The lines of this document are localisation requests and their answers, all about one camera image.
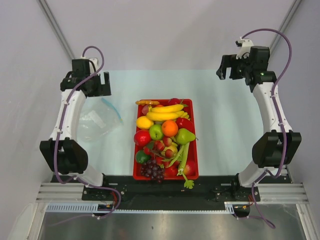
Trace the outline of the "clear zip top bag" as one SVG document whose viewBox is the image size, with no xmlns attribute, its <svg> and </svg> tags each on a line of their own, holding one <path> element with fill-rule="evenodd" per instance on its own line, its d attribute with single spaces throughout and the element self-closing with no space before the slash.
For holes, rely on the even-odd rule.
<svg viewBox="0 0 320 240">
<path fill-rule="evenodd" d="M 77 137 L 83 142 L 94 142 L 123 125 L 115 106 L 104 97 L 88 98 L 80 112 Z"/>
</svg>

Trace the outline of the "yellow lemon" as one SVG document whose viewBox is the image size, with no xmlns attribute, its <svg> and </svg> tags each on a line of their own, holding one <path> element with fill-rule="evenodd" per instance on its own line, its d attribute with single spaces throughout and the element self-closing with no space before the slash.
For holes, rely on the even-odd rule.
<svg viewBox="0 0 320 240">
<path fill-rule="evenodd" d="M 149 130 L 154 125 L 154 122 L 147 116 L 140 116 L 136 120 L 136 126 L 141 130 Z"/>
</svg>

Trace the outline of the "green apple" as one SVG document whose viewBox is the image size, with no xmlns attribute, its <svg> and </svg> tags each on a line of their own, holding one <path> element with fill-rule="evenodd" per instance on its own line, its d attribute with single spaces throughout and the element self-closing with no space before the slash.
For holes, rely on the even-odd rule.
<svg viewBox="0 0 320 240">
<path fill-rule="evenodd" d="M 162 126 L 160 124 L 152 125 L 149 128 L 149 134 L 152 140 L 162 140 L 164 137 Z"/>
</svg>

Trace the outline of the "red bell pepper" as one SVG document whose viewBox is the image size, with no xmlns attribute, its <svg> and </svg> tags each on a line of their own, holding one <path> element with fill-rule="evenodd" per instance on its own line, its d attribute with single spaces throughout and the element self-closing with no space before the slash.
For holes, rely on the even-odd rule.
<svg viewBox="0 0 320 240">
<path fill-rule="evenodd" d="M 194 123 L 191 122 L 189 119 L 178 117 L 175 120 L 175 123 L 177 124 L 178 129 L 187 129 L 188 131 L 195 133 Z"/>
</svg>

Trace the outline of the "orange fruit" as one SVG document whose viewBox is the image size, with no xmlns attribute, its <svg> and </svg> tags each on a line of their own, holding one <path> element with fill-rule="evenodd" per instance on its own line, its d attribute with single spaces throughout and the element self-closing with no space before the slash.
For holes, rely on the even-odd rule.
<svg viewBox="0 0 320 240">
<path fill-rule="evenodd" d="M 166 137 L 174 137 L 178 133 L 178 125 L 173 120 L 166 120 L 161 126 L 162 133 Z"/>
</svg>

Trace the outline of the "green pear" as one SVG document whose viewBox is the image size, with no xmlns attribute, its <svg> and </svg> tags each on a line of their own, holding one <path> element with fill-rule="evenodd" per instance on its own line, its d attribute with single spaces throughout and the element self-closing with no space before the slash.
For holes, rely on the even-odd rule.
<svg viewBox="0 0 320 240">
<path fill-rule="evenodd" d="M 175 141 L 179 145 L 185 145 L 194 141 L 195 139 L 195 134 L 186 128 L 180 128 L 175 136 Z"/>
</svg>

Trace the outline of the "purple grape bunch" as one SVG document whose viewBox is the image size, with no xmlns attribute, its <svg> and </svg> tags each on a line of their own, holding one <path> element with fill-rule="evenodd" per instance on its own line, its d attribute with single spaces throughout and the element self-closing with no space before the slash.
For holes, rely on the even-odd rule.
<svg viewBox="0 0 320 240">
<path fill-rule="evenodd" d="M 140 168 L 140 173 L 144 177 L 152 181 L 156 181 L 159 184 L 163 182 L 165 177 L 165 169 L 158 165 L 155 159 L 148 160 L 147 162 L 143 163 Z"/>
</svg>

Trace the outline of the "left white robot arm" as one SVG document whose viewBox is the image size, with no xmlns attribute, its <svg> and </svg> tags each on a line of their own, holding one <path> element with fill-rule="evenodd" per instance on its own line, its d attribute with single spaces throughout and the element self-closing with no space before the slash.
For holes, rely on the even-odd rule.
<svg viewBox="0 0 320 240">
<path fill-rule="evenodd" d="M 53 131 L 48 140 L 40 142 L 39 149 L 58 182 L 77 180 L 94 187 L 93 194 L 105 200 L 111 188 L 103 183 L 103 173 L 89 164 L 88 153 L 77 141 L 77 130 L 86 99 L 108 96 L 110 85 L 101 82 L 97 58 L 82 56 L 71 65 L 72 70 L 60 83 L 60 107 Z"/>
</svg>

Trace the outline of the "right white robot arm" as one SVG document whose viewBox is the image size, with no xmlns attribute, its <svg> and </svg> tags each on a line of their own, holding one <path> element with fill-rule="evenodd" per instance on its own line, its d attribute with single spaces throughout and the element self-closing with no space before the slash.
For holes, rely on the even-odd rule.
<svg viewBox="0 0 320 240">
<path fill-rule="evenodd" d="M 238 182 L 230 188 L 231 196 L 242 201 L 249 194 L 248 187 L 259 183 L 264 176 L 280 176 L 282 168 L 293 159 L 301 141 L 284 114 L 278 92 L 277 77 L 268 70 L 270 49 L 265 46 L 238 44 L 238 54 L 223 55 L 216 75 L 230 79 L 244 79 L 257 101 L 263 125 L 263 135 L 253 145 L 250 164 L 238 174 Z"/>
</svg>

